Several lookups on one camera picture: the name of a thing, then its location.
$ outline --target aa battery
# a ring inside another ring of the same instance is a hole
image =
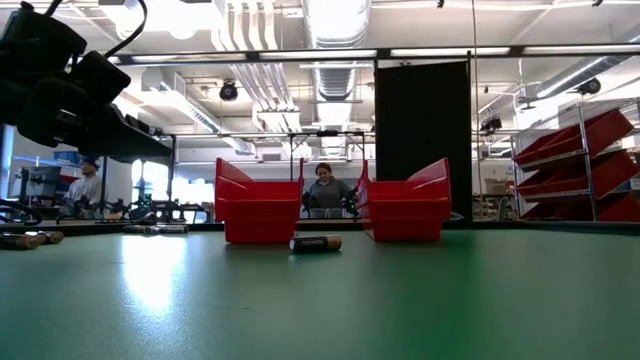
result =
[[[17,250],[31,250],[46,241],[44,235],[10,234],[0,235],[0,247]]]
[[[297,236],[289,241],[289,248],[296,254],[337,251],[342,247],[342,238],[338,235]]]

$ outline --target black partition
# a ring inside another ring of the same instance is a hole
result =
[[[376,178],[449,159],[453,211],[472,219],[469,62],[377,68]]]

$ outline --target ventilation duct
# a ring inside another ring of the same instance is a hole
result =
[[[304,0],[302,10],[311,48],[359,48],[364,45],[371,0]],[[352,99],[357,71],[355,68],[314,69],[313,82],[318,97],[329,102]],[[318,119],[323,127],[343,127],[351,117],[351,107],[349,103],[318,104]],[[323,147],[331,146],[325,153],[338,155],[342,152],[340,144],[332,140],[322,140]]]
[[[640,41],[640,26],[635,27],[615,42],[637,43]],[[601,56],[598,58],[585,58],[573,66],[565,69],[551,79],[538,85],[536,94],[538,98],[552,97],[573,89],[578,85],[594,78],[597,75],[613,68],[616,65],[632,58],[629,55]]]
[[[212,133],[228,132],[222,127],[219,119],[186,96],[185,82],[180,75],[174,73],[171,76],[161,69],[150,68],[142,73],[140,85],[143,91],[161,92],[165,96],[167,104],[187,115],[194,122],[202,124]],[[223,141],[231,146],[238,155],[254,155],[256,153],[254,144],[241,139],[225,137]]]

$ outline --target white wall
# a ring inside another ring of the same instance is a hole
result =
[[[16,174],[21,167],[35,166],[35,164],[31,162],[13,160],[13,157],[39,156],[42,159],[53,160],[54,151],[76,151],[76,148],[68,145],[58,145],[58,147],[55,148],[42,146],[20,135],[16,130],[13,138],[9,185],[11,186],[13,184],[13,180],[15,179],[14,174]],[[62,175],[74,176],[74,171],[71,169],[63,168],[61,173]],[[75,176],[82,176],[79,170]],[[108,201],[116,201],[118,198],[122,198],[125,201],[131,199],[132,182],[130,164],[122,164],[115,160],[109,160],[107,165],[107,189]]]

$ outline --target exposed pipe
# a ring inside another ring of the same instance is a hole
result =
[[[249,50],[249,47],[247,46],[247,43],[244,39],[244,30],[242,28],[242,19],[244,14],[242,12],[241,2],[233,3],[233,13],[233,40],[235,41],[238,50]],[[251,78],[251,80],[257,81],[257,94],[259,94],[259,96],[262,97],[262,99],[264,99],[264,101],[267,103],[268,109],[275,110],[276,103],[273,100],[271,93],[269,92],[269,88],[264,81],[264,77],[260,74],[260,69],[258,69],[255,64],[247,64],[245,69],[247,69],[247,75]]]
[[[267,43],[267,48],[269,50],[278,50],[278,43],[276,42],[273,3],[270,0],[267,0],[263,2],[262,6],[264,7],[264,40]],[[278,84],[278,87],[282,90],[282,95],[287,104],[287,108],[289,110],[295,110],[296,106],[293,103],[293,97],[291,96],[291,92],[289,91],[289,85],[287,84],[282,64],[272,63],[269,64],[269,66],[273,69],[275,80]]]
[[[235,44],[233,43],[233,40],[231,40],[231,34],[229,33],[229,23],[229,6],[225,6],[224,20],[222,22],[222,26],[220,27],[220,42],[224,45],[224,49],[222,51],[236,50]],[[267,110],[269,108],[269,104],[265,99],[260,97],[257,89],[257,84],[252,81],[251,75],[249,75],[244,65],[230,65],[229,67],[232,69],[232,71],[234,68],[236,69],[236,71],[234,72],[234,76],[236,77],[236,79],[240,80],[245,89],[247,89],[247,92],[249,93],[249,96],[251,96],[253,102],[258,104],[261,110]]]
[[[616,42],[640,42],[640,26],[636,26],[633,30],[618,38]],[[538,98],[558,95],[594,78],[597,75],[602,74],[632,57],[633,56],[630,55],[613,55],[600,56],[595,59],[592,57],[584,58],[550,79],[542,82],[536,88],[535,93]]]
[[[258,13],[258,4],[255,1],[248,1],[247,6],[249,7],[249,41],[251,42],[251,46],[254,50],[263,50],[264,47],[262,46],[262,40],[260,39],[260,26],[258,23],[260,17],[260,14]],[[287,103],[278,81],[275,78],[274,68],[271,67],[270,64],[262,64],[261,66],[267,76],[267,79],[271,83],[271,88],[273,89],[276,98],[278,99],[276,108],[278,110],[286,108]]]

